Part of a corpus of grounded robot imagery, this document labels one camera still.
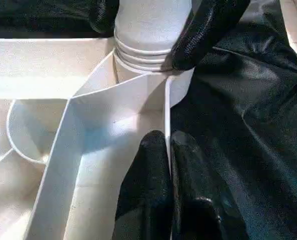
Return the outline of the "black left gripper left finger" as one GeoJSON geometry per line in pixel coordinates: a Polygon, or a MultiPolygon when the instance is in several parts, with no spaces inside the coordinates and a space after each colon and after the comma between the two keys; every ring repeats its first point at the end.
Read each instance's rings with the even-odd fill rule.
{"type": "Polygon", "coordinates": [[[114,238],[168,240],[173,217],[173,187],[165,135],[159,130],[141,140],[119,190],[114,238]]]}

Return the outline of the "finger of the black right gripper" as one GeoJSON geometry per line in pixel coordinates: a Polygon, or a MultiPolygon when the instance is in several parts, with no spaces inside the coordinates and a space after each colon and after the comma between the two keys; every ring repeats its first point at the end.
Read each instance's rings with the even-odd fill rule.
{"type": "Polygon", "coordinates": [[[202,0],[172,48],[172,67],[178,71],[196,67],[206,53],[237,25],[249,4],[249,0],[202,0]]]}
{"type": "Polygon", "coordinates": [[[97,33],[111,33],[119,10],[119,0],[93,0],[89,9],[90,26],[97,33]]]}

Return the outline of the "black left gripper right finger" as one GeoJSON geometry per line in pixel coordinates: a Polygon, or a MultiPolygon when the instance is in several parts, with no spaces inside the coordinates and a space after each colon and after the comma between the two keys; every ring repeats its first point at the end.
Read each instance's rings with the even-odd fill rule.
{"type": "Polygon", "coordinates": [[[188,133],[172,134],[174,240],[247,240],[245,221],[226,181],[188,133]]]}

